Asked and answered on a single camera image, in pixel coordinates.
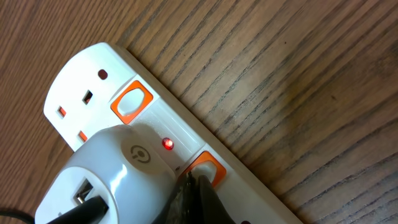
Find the white charger plug adapter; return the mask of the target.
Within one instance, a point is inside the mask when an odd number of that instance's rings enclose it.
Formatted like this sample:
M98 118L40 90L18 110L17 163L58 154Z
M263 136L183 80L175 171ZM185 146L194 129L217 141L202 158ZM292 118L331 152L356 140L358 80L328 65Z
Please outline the white charger plug adapter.
M100 196L108 211L102 223L152 223L176 182L171 168L134 129L118 125L84 142L58 173L35 212L48 223L81 202L76 195L91 186L88 198Z

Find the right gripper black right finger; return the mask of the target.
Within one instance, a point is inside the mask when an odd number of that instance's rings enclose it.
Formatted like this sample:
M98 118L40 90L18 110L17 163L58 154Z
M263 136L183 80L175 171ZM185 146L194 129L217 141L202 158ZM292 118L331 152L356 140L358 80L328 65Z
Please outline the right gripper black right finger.
M195 192L195 222L202 224L235 224L207 176L197 178Z

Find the white power strip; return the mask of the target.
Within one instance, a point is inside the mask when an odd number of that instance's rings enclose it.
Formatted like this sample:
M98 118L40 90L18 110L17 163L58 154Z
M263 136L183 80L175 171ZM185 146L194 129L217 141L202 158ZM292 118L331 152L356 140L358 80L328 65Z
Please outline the white power strip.
M191 172L207 176L235 223L298 223L298 218L127 50L104 42L78 52L60 70L44 115L75 151L106 128L136 130L171 168L176 182ZM108 211L88 198L48 223L102 223ZM192 221L195 222L193 203Z

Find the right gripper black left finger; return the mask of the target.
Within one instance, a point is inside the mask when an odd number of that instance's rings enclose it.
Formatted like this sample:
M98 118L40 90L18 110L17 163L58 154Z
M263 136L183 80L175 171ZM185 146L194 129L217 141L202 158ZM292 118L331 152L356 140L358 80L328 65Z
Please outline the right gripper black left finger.
M192 221L195 178L191 172L177 181L162 211L152 224L188 224Z

